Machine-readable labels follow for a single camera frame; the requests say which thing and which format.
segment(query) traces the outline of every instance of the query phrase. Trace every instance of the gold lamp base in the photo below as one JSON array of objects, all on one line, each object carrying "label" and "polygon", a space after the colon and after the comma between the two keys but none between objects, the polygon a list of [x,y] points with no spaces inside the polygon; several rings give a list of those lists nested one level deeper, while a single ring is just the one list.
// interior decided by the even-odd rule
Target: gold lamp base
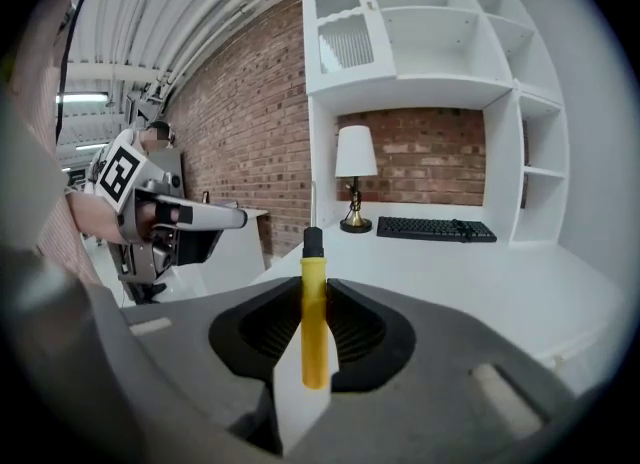
[{"label": "gold lamp base", "polygon": [[373,225],[368,219],[360,216],[361,194],[358,190],[358,178],[353,178],[353,185],[349,186],[351,192],[351,206],[349,215],[340,221],[340,229],[347,233],[368,233]]}]

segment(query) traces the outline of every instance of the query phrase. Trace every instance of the black keyboard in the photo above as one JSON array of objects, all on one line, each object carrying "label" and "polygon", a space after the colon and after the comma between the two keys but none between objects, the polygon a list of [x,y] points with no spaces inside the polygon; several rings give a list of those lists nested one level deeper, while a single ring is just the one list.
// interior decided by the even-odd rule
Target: black keyboard
[{"label": "black keyboard", "polygon": [[400,217],[380,217],[378,236],[441,242],[495,242],[497,240],[496,235],[482,222]]}]

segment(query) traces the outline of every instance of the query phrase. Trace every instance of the ceiling light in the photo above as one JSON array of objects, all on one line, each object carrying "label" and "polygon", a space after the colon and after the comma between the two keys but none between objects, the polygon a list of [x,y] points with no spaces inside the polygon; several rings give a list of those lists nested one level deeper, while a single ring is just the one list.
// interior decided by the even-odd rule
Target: ceiling light
[{"label": "ceiling light", "polygon": [[[71,94],[64,94],[63,101],[65,103],[87,103],[91,101],[102,101],[106,103],[109,100],[109,96],[107,96],[103,92],[78,92]],[[56,103],[60,103],[60,96],[56,96]]]},{"label": "ceiling light", "polygon": [[107,143],[105,142],[104,144],[87,144],[86,146],[76,146],[76,151],[85,151],[87,149],[100,149],[103,148],[107,145]]}]

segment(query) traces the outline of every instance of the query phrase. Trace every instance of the table lamp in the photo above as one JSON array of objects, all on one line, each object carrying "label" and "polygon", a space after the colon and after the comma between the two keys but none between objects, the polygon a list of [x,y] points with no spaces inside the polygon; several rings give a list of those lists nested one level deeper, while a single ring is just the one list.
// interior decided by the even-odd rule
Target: table lamp
[{"label": "table lamp", "polygon": [[347,126],[338,134],[338,159],[336,177],[353,177],[349,185],[351,205],[349,213],[340,221],[340,229],[348,233],[367,233],[371,231],[371,221],[360,216],[362,194],[358,186],[358,177],[376,176],[376,156],[373,152],[371,131],[366,126]]}]

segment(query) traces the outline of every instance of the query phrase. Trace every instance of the black marker cap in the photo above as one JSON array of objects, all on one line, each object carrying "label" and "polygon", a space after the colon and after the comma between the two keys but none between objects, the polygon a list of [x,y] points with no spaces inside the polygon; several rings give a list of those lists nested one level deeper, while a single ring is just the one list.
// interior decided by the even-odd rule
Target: black marker cap
[{"label": "black marker cap", "polygon": [[324,258],[324,248],[322,247],[322,230],[316,227],[309,227],[304,230],[304,246],[302,247],[303,258]]}]

